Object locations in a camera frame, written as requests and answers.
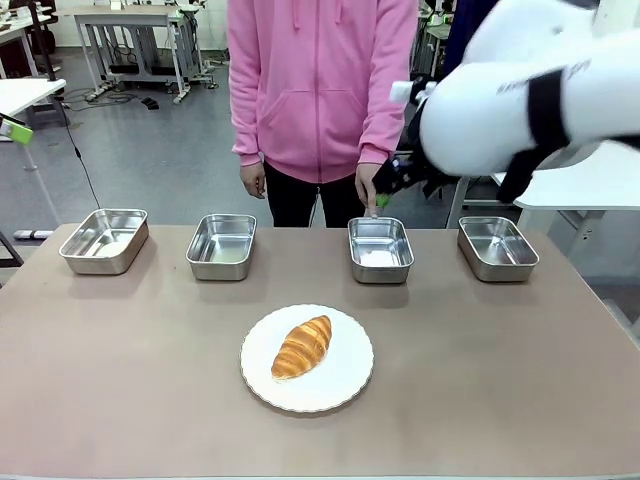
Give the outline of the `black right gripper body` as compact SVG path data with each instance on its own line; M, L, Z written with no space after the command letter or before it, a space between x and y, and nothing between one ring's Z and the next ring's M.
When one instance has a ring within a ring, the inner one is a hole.
M423 153L417 151L388 158L374 175L377 199L389 199L415 184L422 185L422 192L429 199L444 186L452 183L452 176L438 170Z

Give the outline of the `person's left hand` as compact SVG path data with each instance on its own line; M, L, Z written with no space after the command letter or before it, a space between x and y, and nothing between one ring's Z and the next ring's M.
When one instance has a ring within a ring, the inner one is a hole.
M359 164L355 173L355 187L358 197L365 207L365 214L370 217L378 216L377 192L373 179L380 166L377 164Z

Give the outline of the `person's right hand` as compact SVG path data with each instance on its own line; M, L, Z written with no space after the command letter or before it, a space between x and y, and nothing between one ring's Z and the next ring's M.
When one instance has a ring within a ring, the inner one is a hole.
M265 171L262 163L240 168L240 178L247 193L257 199L265 198Z

